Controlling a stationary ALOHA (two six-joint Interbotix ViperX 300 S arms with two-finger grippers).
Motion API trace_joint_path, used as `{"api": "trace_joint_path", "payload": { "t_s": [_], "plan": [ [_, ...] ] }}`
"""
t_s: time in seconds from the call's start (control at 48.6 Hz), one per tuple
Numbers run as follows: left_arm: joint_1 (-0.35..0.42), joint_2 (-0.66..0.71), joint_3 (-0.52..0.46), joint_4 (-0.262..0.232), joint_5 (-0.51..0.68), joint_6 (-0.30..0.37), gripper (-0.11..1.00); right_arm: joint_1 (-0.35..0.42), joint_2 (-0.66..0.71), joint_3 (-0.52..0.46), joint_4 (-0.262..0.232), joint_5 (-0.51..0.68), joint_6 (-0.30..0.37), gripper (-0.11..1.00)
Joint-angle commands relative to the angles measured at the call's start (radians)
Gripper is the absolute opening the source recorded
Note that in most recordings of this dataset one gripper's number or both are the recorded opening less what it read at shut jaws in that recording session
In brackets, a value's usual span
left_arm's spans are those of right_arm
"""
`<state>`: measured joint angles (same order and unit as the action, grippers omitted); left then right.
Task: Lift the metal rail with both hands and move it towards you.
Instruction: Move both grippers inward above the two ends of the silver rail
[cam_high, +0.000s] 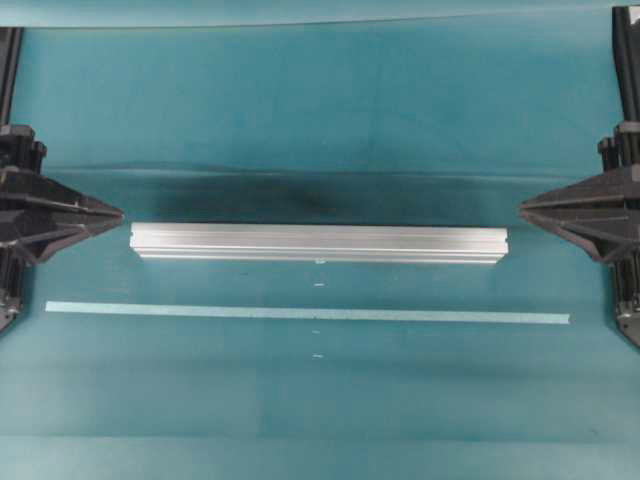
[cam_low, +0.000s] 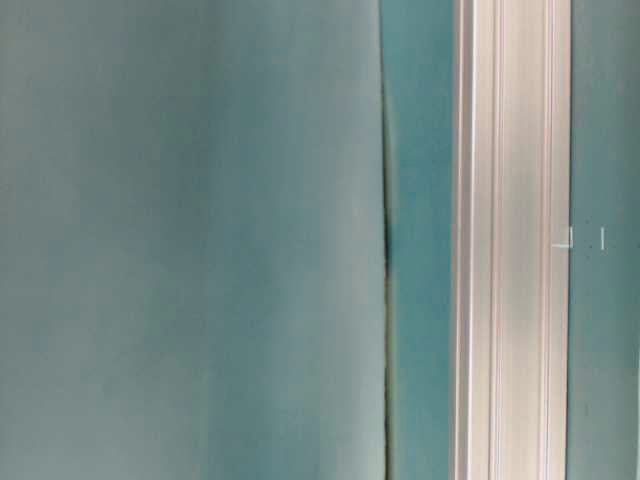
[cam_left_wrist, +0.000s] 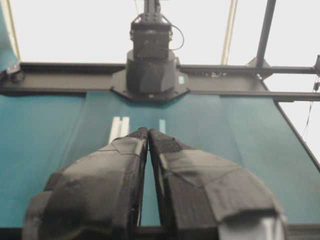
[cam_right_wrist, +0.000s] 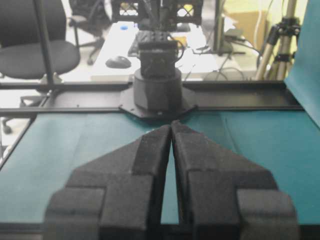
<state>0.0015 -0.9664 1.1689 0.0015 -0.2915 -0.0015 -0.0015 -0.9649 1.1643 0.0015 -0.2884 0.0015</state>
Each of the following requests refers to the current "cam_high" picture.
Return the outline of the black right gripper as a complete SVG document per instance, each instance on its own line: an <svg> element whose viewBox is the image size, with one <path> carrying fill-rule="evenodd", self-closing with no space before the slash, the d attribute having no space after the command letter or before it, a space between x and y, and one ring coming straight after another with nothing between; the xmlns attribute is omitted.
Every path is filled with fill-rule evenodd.
<svg viewBox="0 0 640 480"><path fill-rule="evenodd" d="M534 212L587 211L581 231ZM639 175L600 174L557 188L519 206L520 217L582 249L592 260L613 263L639 249Z"/></svg>

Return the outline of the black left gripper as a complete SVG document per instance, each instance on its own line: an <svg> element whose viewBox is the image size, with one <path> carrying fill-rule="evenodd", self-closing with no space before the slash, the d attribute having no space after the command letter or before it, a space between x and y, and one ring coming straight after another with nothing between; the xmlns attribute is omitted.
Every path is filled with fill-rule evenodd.
<svg viewBox="0 0 640 480"><path fill-rule="evenodd" d="M1 246L30 263L44 263L57 252L123 224L124 212L94 197L49 180L52 211L109 218L82 224L55 222L52 212L31 197L35 175L9 167L1 170Z"/></svg>

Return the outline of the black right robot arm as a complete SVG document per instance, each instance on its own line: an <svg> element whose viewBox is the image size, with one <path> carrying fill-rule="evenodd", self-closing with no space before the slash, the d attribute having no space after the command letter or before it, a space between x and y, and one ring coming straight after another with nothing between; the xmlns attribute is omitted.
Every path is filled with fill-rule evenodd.
<svg viewBox="0 0 640 480"><path fill-rule="evenodd" d="M526 200L519 214L611 268L617 328L638 345L639 124L618 124L598 152L601 174Z"/></svg>

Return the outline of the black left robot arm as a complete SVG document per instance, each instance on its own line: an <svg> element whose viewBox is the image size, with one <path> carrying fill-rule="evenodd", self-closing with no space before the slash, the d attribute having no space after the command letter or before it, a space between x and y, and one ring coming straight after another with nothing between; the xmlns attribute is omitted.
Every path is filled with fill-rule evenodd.
<svg viewBox="0 0 640 480"><path fill-rule="evenodd" d="M31 127L1 127L2 329L22 311L28 267L124 220L121 210L44 176L46 154Z"/></svg>

